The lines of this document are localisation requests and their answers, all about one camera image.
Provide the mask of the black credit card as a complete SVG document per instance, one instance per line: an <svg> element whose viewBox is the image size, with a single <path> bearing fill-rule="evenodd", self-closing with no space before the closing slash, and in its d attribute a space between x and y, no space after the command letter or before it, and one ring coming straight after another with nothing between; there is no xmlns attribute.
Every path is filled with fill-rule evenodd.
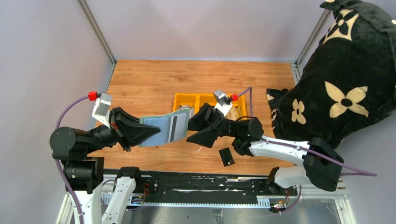
<svg viewBox="0 0 396 224"><path fill-rule="evenodd" d="M224 167L235 164L230 148L220 149L219 154Z"/></svg>

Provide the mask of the silver magnetic stripe card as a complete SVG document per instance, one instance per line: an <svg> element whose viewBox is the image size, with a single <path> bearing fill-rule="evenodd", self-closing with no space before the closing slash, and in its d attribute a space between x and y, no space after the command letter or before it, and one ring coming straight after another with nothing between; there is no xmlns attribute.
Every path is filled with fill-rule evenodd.
<svg viewBox="0 0 396 224"><path fill-rule="evenodd" d="M171 115L168 142L178 141L186 137L188 119L189 112L187 110L179 110Z"/></svg>

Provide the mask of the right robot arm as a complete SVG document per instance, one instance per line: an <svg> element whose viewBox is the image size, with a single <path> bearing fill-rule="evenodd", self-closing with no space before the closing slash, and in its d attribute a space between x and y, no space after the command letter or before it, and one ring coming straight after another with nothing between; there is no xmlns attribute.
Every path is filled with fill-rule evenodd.
<svg viewBox="0 0 396 224"><path fill-rule="evenodd" d="M188 130L195 132L186 139L190 143L211 148L219 137L233 137L232 147L239 155L272 157L292 163L292 167L271 170L266 185L273 193L304 184L329 192L337 189L344 160L320 138L290 141L267 137L257 117L227 119L207 103L189 119Z"/></svg>

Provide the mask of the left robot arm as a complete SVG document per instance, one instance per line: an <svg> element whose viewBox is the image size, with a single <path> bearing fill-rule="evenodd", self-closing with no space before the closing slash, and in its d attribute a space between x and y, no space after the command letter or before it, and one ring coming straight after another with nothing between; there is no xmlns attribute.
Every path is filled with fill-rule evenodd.
<svg viewBox="0 0 396 224"><path fill-rule="evenodd" d="M104 124L89 131L66 126L55 129L49 140L52 157L58 165L64 166L60 174L72 197L77 224L120 224L132 192L142 187L138 167L120 168L112 198L102 211L104 157L90 157L89 154L116 144L129 152L160 130L141 124L138 118L120 107L109 110Z"/></svg>

